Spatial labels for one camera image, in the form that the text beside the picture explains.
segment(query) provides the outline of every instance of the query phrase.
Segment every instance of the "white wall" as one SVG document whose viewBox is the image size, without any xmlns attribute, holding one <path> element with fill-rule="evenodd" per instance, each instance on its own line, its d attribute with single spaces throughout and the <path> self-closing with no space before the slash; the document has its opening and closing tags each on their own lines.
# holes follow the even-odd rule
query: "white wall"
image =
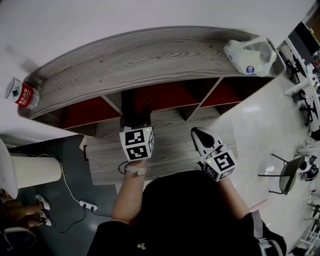
<svg viewBox="0 0 320 256">
<path fill-rule="evenodd" d="M 233 28 L 266 36 L 279 45 L 314 2 L 4 0 L 0 4 L 0 72 L 23 80 L 37 67 L 77 47 L 119 33 L 153 27 Z M 48 129 L 19 118 L 16 106 L 0 99 L 0 134 L 10 131 L 22 136 L 28 134 L 34 140 L 69 135 L 66 131 Z"/>
</svg>

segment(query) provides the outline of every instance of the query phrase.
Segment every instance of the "white floor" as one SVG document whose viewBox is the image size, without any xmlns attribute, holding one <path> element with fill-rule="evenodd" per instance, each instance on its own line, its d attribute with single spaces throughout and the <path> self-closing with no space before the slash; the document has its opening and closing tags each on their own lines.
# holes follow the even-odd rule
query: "white floor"
<svg viewBox="0 0 320 256">
<path fill-rule="evenodd" d="M 278 177 L 258 177 L 265 169 L 274 166 L 274 174 L 281 172 L 283 162 L 274 153 L 292 160 L 297 147 L 309 141 L 308 129 L 291 97 L 284 95 L 284 88 L 291 86 L 285 75 L 277 77 L 257 93 L 224 114 L 213 125 L 232 122 L 238 150 L 237 169 L 230 176 L 236 189 L 249 207 L 259 209 L 267 226 L 282 235 L 288 249 L 294 246 L 302 232 L 311 223 L 307 205 L 310 182 L 299 178 L 288 195 L 268 193 L 279 191 Z"/>
</svg>

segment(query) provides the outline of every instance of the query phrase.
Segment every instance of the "foot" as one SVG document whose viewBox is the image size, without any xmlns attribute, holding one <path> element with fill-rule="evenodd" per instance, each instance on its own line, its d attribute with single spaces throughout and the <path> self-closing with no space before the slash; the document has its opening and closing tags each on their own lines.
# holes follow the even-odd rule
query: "foot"
<svg viewBox="0 0 320 256">
<path fill-rule="evenodd" d="M 47 217 L 47 215 L 44 213 L 43 210 L 38 210 L 38 214 L 40 216 L 39 221 L 43 224 L 46 224 L 47 226 L 52 226 L 51 220 Z"/>
<path fill-rule="evenodd" d="M 39 194 L 35 196 L 35 199 L 42 204 L 43 209 L 50 210 L 50 204 Z"/>
</svg>

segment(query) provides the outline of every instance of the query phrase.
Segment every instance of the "blue logo on bag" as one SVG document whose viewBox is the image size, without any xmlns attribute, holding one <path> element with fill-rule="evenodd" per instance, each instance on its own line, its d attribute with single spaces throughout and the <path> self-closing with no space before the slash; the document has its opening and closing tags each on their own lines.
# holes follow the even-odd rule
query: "blue logo on bag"
<svg viewBox="0 0 320 256">
<path fill-rule="evenodd" d="M 253 72 L 255 72 L 255 68 L 254 68 L 253 66 L 248 66 L 248 67 L 246 68 L 246 72 L 247 72 L 247 73 L 253 73 Z"/>
</svg>

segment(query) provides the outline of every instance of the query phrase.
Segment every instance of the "forearm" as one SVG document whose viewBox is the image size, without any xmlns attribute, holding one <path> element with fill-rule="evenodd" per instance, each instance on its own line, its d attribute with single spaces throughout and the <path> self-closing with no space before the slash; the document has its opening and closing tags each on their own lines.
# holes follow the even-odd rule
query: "forearm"
<svg viewBox="0 0 320 256">
<path fill-rule="evenodd" d="M 238 194 L 228 177 L 218 182 L 218 188 L 224 202 L 236 220 L 242 220 L 244 216 L 250 213 L 248 206 Z"/>
<path fill-rule="evenodd" d="M 144 167 L 144 161 L 132 162 L 131 165 Z M 111 220 L 120 221 L 128 225 L 137 217 L 142 204 L 142 193 L 145 176 L 138 176 L 127 171 L 112 209 Z"/>
</svg>

